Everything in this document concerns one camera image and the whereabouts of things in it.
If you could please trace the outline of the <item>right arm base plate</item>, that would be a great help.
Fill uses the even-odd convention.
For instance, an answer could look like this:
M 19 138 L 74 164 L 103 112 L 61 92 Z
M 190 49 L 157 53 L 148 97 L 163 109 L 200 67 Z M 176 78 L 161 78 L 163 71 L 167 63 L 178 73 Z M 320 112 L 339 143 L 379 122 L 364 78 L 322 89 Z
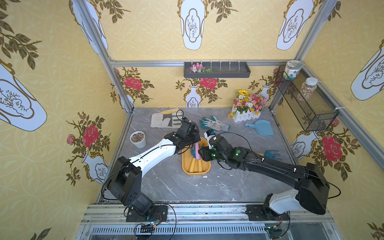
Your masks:
M 269 207 L 263 205 L 246 205 L 245 214 L 249 221 L 288 221 L 290 219 L 288 213 L 278 214 Z

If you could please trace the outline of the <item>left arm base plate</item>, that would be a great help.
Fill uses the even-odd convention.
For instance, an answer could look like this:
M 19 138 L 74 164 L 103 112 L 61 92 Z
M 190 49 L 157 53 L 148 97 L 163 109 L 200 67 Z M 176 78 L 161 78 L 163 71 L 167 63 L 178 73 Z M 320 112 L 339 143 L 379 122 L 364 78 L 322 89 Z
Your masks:
M 139 214 L 134 208 L 126 207 L 124 210 L 124 216 L 126 217 L 126 222 L 135 222 L 135 223 L 147 223 L 153 222 L 155 220 L 160 220 L 160 222 L 166 222 L 168 218 L 168 206 L 166 205 L 155 205 L 153 213 Z

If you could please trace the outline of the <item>purple rake pink handle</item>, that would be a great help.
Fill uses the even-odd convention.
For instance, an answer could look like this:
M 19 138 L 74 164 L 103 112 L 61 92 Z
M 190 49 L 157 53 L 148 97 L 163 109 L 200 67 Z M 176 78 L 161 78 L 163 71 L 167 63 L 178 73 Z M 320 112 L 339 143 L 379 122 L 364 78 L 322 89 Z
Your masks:
M 199 160 L 201 159 L 201 156 L 200 156 L 200 154 L 199 154 L 199 150 L 200 150 L 200 145 L 199 145 L 199 143 L 195 143 L 194 149 L 195 149 L 195 154 L 194 154 L 195 159 L 196 159 L 197 161 L 199 161 Z

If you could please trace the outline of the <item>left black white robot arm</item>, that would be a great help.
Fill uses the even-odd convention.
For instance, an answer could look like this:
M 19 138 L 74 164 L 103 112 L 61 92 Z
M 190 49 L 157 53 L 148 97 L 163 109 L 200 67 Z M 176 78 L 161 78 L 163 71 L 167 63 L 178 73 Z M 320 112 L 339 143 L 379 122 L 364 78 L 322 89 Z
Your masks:
M 140 155 L 117 159 L 103 188 L 124 206 L 135 209 L 142 216 L 154 214 L 154 203 L 142 191 L 143 176 L 164 159 L 194 145 L 200 141 L 200 132 L 197 124 L 184 117 L 181 127 L 176 132 L 171 132 L 155 146 Z

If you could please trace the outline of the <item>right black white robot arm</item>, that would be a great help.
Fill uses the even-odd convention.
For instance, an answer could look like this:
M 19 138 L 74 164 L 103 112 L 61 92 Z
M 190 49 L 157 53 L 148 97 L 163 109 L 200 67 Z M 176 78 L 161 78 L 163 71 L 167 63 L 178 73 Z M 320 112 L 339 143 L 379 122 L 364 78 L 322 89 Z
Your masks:
M 276 214 L 298 209 L 317 215 L 326 213 L 330 183 L 317 165 L 287 164 L 251 149 L 232 147 L 222 134 L 212 130 L 206 131 L 204 137 L 208 146 L 199 150 L 204 161 L 223 162 L 232 169 L 259 173 L 292 187 L 290 191 L 268 195 L 265 204 L 269 210 Z

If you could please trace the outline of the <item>teal rake yellow handle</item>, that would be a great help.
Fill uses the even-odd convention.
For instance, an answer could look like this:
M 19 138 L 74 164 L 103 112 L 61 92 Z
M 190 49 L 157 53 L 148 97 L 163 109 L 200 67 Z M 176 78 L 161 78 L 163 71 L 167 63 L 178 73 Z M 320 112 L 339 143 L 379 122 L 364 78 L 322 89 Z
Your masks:
M 189 172 L 193 173 L 194 169 L 195 169 L 195 163 L 196 163 L 196 146 L 195 145 L 191 148 L 191 155 L 193 158 L 192 158 L 192 161 L 190 163 Z
M 262 159 L 272 159 L 276 161 L 282 161 L 279 150 L 266 150 L 264 153 L 259 153 Z
M 198 163 L 198 173 L 202 173 L 203 172 L 202 160 L 197 160 L 197 163 Z

